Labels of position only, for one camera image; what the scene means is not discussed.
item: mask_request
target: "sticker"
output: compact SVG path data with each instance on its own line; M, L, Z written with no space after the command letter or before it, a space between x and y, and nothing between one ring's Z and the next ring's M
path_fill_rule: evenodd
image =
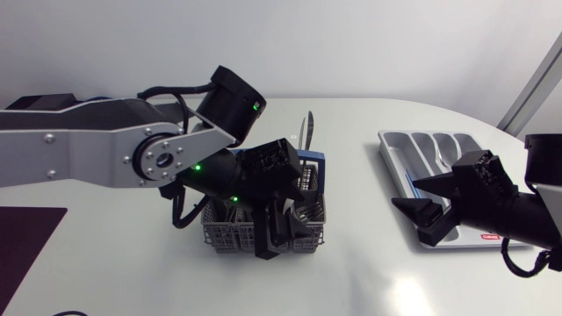
M498 241L501 239L501 237L495 233L483 233L480 237L487 241Z

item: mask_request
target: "black cable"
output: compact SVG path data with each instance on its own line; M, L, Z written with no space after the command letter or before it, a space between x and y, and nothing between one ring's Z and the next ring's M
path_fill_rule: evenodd
M187 227L200 213L203 211L205 205L209 202L209 196L205 195L197 205L193 207L193 210L185 217L182 218L182 212L184 211L184 201L185 201L185 188L177 193L174 197L172 203L172 224L178 228L182 229Z
M178 94L174 94L173 96L176 97L177 102L179 102L180 106L182 107L182 113L184 114L184 133L187 133L187 127L190 121L190 112L187 109L187 104L185 103L185 100L182 98L182 96Z
M533 191L533 193L535 193L535 194L537 194L538 196L540 196L540 194L538 193L537 188L535 188L532 183L528 183L527 181L525 181L525 184L527 184L527 188L529 188L529 190Z
M163 94L199 94L209 92L215 87L216 85L214 83L208 83L198 87L152 87L137 94L137 98L146 100L149 97L159 96Z
M78 311L67 311L67 312L58 312L53 316L88 316L88 315Z
M88 100L84 100L84 102L90 102L90 101L100 101L100 100L111 100L112 97L91 97Z
M508 266L508 269L518 277L533 277L542 271L550 262L551 252L548 250L541 251L535 260L535 267L531 271L519 268L509 257L508 254L509 238L504 238L501 242L501 256Z

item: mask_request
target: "wire basket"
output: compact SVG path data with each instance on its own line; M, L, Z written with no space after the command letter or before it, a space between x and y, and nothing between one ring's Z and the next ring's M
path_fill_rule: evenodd
M288 241L274 250L278 253L292 251L295 253L313 253L324 243L324 224L326 223L326 207L324 202L324 155L322 153L301 151L299 158L317 164L308 164L303 170L302 185L300 178L295 180L297 187L305 197L304 201L295 202L295 208L319 203L322 214L314 221L308 221L305 226L312 232L310 238ZM254 253L254 223L251 215L240 209L233 208L227 219L218 221L218 205L210 200L204 207L201 224L205 235L205 243L211 245L219 254L233 254L239 252Z

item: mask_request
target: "cutlery tray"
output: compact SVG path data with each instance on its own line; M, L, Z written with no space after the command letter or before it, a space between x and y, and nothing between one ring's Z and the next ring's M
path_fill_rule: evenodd
M463 154L483 149L464 132L380 131L380 152L402 198L430 198L448 211L450 201L416 189L412 182L450 172ZM512 241L513 246L524 245ZM435 248L500 247L501 237L467 226L457 226Z

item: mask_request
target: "screw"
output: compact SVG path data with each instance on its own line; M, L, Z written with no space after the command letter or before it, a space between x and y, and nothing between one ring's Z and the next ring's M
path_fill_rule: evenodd
M54 140L55 140L55 137L51 133L48 133L48 134L45 134L44 140L47 144L53 144Z

